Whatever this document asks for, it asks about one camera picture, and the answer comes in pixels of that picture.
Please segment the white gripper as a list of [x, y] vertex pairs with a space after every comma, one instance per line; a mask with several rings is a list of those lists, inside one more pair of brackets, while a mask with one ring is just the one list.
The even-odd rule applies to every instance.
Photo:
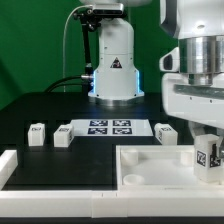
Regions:
[[[201, 124], [224, 129], [224, 73], [213, 78], [211, 87], [191, 86], [188, 77], [166, 73], [162, 78], [162, 101], [169, 116], [188, 120], [191, 136], [195, 138]], [[224, 159], [224, 135], [217, 143], [217, 156]]]

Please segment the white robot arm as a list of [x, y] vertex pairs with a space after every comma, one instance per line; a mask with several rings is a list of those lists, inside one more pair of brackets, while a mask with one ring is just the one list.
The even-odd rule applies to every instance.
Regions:
[[[99, 31], [99, 65], [89, 97], [113, 104], [143, 96], [133, 64], [133, 28], [123, 20], [126, 6], [152, 0], [80, 0], [87, 28]], [[160, 0], [160, 26], [178, 46], [159, 61], [165, 112], [218, 131], [216, 155], [224, 159], [224, 0]]]

